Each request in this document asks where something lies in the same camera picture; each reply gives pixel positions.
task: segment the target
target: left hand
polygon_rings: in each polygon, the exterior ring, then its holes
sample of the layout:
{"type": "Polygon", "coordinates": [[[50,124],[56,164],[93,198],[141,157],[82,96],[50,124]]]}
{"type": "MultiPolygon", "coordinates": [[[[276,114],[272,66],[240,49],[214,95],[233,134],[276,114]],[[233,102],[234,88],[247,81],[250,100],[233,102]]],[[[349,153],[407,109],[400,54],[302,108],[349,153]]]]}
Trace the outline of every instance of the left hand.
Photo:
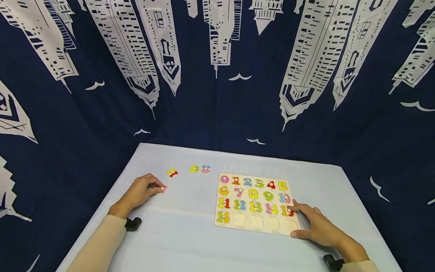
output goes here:
{"type": "Polygon", "coordinates": [[[142,205],[150,196],[161,193],[161,187],[164,187],[164,184],[151,173],[135,178],[121,199],[110,207],[108,214],[127,218],[135,207],[142,205]]]}

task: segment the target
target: number 7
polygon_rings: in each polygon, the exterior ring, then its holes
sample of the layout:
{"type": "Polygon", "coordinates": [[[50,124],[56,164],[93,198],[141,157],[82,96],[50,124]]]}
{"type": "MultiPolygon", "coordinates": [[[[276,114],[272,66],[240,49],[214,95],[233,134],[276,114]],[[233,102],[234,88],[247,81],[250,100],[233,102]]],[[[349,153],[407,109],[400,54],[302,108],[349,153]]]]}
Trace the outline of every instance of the number 7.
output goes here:
{"type": "Polygon", "coordinates": [[[237,193],[237,197],[239,198],[239,197],[242,196],[243,189],[241,189],[241,188],[234,188],[234,192],[238,192],[237,193]]]}

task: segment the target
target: white skyscraper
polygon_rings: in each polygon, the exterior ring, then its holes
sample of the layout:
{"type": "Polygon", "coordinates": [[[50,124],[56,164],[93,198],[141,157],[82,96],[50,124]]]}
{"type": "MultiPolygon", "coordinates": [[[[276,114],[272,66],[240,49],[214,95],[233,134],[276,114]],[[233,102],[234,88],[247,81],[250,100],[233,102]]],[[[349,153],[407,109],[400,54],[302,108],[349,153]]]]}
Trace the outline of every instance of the white skyscraper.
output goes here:
{"type": "Polygon", "coordinates": [[[252,5],[249,9],[255,12],[254,20],[257,24],[259,35],[261,35],[271,21],[275,20],[277,13],[283,13],[283,2],[284,0],[252,0],[252,5]]]}
{"type": "Polygon", "coordinates": [[[195,18],[198,15],[198,2],[197,0],[184,0],[187,4],[187,11],[189,16],[195,18]]]}
{"type": "Polygon", "coordinates": [[[7,161],[0,156],[0,218],[12,215],[31,222],[32,219],[17,213],[12,206],[17,195],[12,191],[15,182],[11,179],[12,173],[5,168],[6,163],[7,161]]]}
{"type": "Polygon", "coordinates": [[[157,66],[175,95],[181,83],[181,63],[171,0],[137,0],[136,4],[157,66]]]}
{"type": "Polygon", "coordinates": [[[68,30],[73,33],[73,20],[71,19],[71,15],[75,14],[68,4],[67,0],[49,0],[51,5],[53,6],[56,13],[62,19],[64,24],[67,26],[68,30]]]}
{"type": "Polygon", "coordinates": [[[29,117],[2,81],[0,81],[0,133],[24,136],[38,143],[29,117]]]}
{"type": "Polygon", "coordinates": [[[420,80],[429,72],[434,65],[435,61],[435,11],[422,23],[417,30],[420,37],[406,58],[402,67],[394,75],[393,88],[394,89],[404,82],[408,86],[414,88],[420,80]]]}
{"type": "Polygon", "coordinates": [[[334,78],[332,91],[335,99],[334,110],[348,94],[397,1],[362,0],[359,2],[343,58],[334,78]]]}
{"type": "Polygon", "coordinates": [[[357,0],[308,0],[280,91],[285,124],[322,94],[347,40],[357,0]]]}
{"type": "Polygon", "coordinates": [[[414,0],[409,8],[408,16],[402,23],[403,27],[409,27],[414,25],[417,20],[427,10],[431,10],[435,7],[435,0],[414,0]]]}
{"type": "Polygon", "coordinates": [[[86,4],[128,85],[152,109],[160,90],[157,72],[130,0],[86,4]]]}
{"type": "Polygon", "coordinates": [[[78,76],[67,50],[74,42],[49,0],[0,0],[0,13],[20,28],[53,78],[67,90],[66,77],[78,76]]]}
{"type": "Polygon", "coordinates": [[[204,22],[209,25],[210,62],[218,77],[218,66],[230,65],[231,42],[240,39],[242,0],[203,0],[204,22]]]}

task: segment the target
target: wooden number puzzle board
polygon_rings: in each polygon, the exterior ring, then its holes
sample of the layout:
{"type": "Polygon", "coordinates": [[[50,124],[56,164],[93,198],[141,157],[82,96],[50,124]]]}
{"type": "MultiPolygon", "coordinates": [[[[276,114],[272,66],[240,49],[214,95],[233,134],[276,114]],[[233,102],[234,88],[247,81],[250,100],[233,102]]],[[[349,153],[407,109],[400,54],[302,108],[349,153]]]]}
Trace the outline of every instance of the wooden number puzzle board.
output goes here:
{"type": "Polygon", "coordinates": [[[216,226],[281,235],[299,229],[286,180],[220,173],[218,182],[216,226]]]}

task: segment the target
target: white table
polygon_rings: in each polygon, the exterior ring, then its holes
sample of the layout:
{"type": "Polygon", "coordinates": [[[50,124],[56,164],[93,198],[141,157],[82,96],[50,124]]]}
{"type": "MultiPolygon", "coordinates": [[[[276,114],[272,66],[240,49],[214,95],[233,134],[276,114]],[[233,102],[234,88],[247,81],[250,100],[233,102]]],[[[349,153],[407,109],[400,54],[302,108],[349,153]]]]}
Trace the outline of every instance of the white table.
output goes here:
{"type": "MultiPolygon", "coordinates": [[[[136,177],[148,172],[164,182],[167,191],[150,198],[129,216],[140,217],[142,224],[137,231],[126,234],[110,271],[328,271],[323,256],[332,252],[312,242],[216,227],[214,212],[220,172],[288,180],[295,199],[319,207],[366,248],[381,272],[401,271],[339,166],[140,144],[58,272],[66,271],[110,205],[136,177]],[[192,165],[210,165],[211,172],[192,174],[192,165]],[[174,178],[166,174],[171,168],[179,173],[174,178]]],[[[307,228],[308,222],[299,218],[302,228],[307,228]]]]}

